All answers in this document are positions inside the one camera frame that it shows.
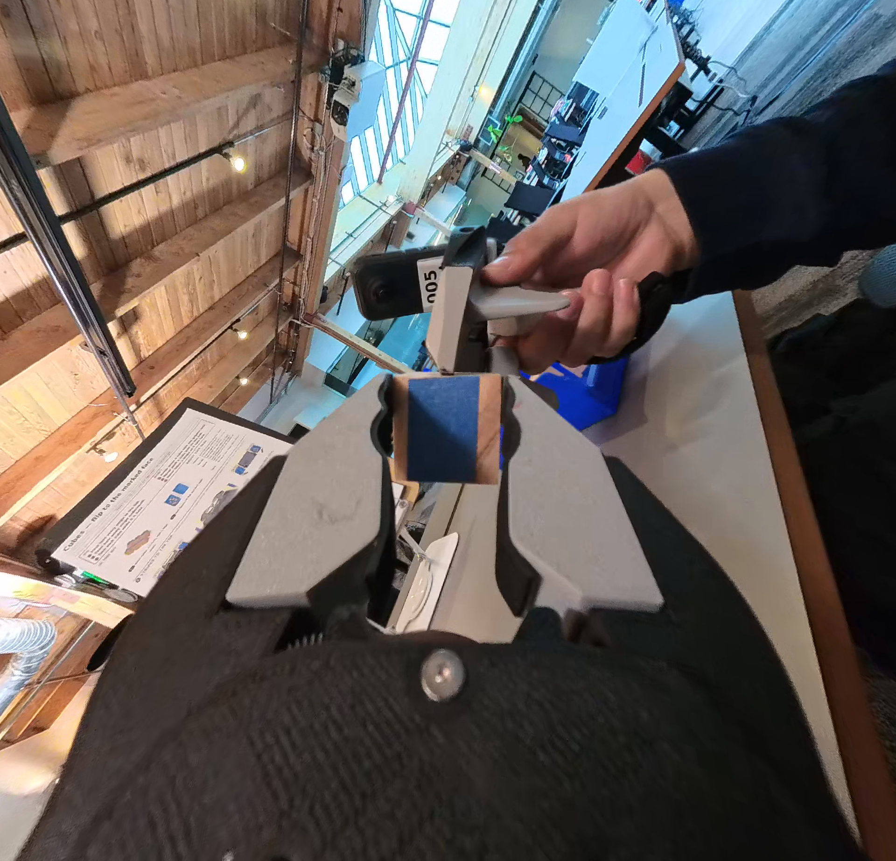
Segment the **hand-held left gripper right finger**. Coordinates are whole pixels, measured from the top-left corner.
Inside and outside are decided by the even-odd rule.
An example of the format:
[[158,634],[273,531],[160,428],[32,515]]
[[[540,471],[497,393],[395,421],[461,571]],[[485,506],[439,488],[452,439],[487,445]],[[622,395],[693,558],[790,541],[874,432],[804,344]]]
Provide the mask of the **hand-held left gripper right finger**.
[[503,378],[496,579],[510,612],[655,612],[664,600],[599,448]]

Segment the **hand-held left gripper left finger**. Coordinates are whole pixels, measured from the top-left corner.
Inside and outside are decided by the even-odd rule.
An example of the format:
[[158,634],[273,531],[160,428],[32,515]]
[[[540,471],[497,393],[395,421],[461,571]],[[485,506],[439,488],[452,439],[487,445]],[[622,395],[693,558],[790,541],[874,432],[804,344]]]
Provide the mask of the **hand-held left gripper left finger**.
[[366,613],[394,562],[387,444],[392,375],[382,374],[287,454],[226,593],[240,609]]

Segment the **blue plastic bin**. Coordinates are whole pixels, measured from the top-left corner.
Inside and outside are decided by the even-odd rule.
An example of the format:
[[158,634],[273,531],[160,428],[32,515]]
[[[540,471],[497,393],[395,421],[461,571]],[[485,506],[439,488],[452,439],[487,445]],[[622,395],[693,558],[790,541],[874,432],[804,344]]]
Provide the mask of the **blue plastic bin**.
[[521,377],[551,391],[561,418],[577,431],[585,431],[616,414],[628,363],[627,357],[573,369],[555,363],[541,374]]

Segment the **blue-taped wooden cube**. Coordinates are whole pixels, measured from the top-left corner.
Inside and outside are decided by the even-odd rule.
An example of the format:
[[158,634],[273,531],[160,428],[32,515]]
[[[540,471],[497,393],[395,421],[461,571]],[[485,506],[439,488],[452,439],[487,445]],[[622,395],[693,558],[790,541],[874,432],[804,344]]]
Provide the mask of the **blue-taped wooden cube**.
[[395,473],[418,483],[496,486],[501,477],[503,378],[392,378]]

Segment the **person's right hand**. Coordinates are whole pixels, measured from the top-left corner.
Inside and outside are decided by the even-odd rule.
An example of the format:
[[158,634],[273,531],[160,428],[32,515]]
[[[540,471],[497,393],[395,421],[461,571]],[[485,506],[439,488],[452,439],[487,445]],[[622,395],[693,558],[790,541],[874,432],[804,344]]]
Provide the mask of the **person's right hand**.
[[697,258],[697,242],[673,183],[654,169],[549,208],[482,271],[496,286],[560,291],[569,306],[543,317],[525,337],[502,339],[520,369],[574,368],[611,358],[634,339],[637,286],[651,273],[673,275]]

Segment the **wooden document stand white base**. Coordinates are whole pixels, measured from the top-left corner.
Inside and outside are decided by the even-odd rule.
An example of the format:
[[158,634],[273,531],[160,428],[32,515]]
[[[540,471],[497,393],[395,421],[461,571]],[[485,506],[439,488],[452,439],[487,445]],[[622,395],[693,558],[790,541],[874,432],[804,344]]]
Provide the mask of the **wooden document stand white base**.
[[[219,553],[220,555],[223,555],[225,552],[234,552],[236,554],[234,563],[235,569],[232,575],[233,578],[243,553],[246,550],[248,540],[251,538],[252,530],[261,515],[266,498],[273,487],[277,475],[280,473],[287,454],[292,450],[296,443],[297,442],[293,442],[291,449],[284,456],[275,457],[268,462],[264,468],[262,468],[251,481],[237,493],[236,497],[211,520],[200,534],[188,544],[185,551],[180,553],[175,560],[183,556],[189,548],[194,548],[196,552],[203,549],[210,549],[211,540],[200,538],[202,533],[209,531],[212,538],[219,539],[222,542],[222,549],[210,550],[210,554],[215,555]],[[391,481],[392,484],[397,484],[398,476],[397,474],[392,473],[390,467],[390,446],[391,439],[387,444],[386,450],[388,454]],[[391,632],[402,633],[422,631],[429,627],[433,618],[434,609],[442,591],[442,586],[454,560],[454,553],[458,544],[458,536],[456,534],[450,534],[447,537],[435,541],[428,550],[423,550],[409,536],[406,529],[398,530],[398,524],[399,521],[395,520],[394,562],[389,565],[386,572],[381,572],[383,579],[380,581],[380,586],[378,586],[375,591],[374,600],[370,603],[366,614],[369,619],[376,621],[379,625],[384,625],[386,629]],[[50,573],[65,574],[56,570],[51,570],[49,564],[46,562],[39,561],[39,563],[44,565]],[[84,575],[65,575],[70,575],[72,577],[86,577]],[[228,605],[230,604],[226,600],[226,593],[231,581],[232,579],[227,581],[225,585],[224,597],[225,602]],[[113,588],[121,593],[127,593],[137,597],[129,591],[114,586]]]

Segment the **printed instruction sheet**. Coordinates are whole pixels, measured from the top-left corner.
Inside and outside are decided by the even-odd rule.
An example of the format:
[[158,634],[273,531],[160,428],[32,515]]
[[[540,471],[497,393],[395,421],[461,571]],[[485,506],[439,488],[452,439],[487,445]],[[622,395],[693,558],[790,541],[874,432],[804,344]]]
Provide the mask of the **printed instruction sheet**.
[[41,562],[144,598],[237,493],[293,442],[186,400],[48,533]]

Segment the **long white background table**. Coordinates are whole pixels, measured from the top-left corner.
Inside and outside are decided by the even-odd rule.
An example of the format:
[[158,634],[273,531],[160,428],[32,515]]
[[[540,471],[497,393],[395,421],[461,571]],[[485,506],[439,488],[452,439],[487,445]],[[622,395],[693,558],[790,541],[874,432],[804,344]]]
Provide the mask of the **long white background table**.
[[574,74],[597,97],[564,199],[606,183],[635,156],[648,123],[685,71],[666,0],[617,0]]

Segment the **black metal pole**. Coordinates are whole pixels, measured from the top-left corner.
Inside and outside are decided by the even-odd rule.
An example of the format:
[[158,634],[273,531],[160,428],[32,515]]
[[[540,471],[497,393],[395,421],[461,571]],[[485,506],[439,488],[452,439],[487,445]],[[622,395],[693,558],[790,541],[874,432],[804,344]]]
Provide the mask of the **black metal pole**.
[[129,407],[136,386],[5,103],[1,104],[1,185],[117,400]]

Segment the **person's grey shoe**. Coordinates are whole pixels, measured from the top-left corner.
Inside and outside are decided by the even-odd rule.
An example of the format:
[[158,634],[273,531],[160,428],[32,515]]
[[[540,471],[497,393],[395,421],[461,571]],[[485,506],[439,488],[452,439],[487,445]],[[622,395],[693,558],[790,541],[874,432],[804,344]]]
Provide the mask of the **person's grey shoe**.
[[861,272],[859,295],[880,309],[895,309],[895,245],[879,250]]

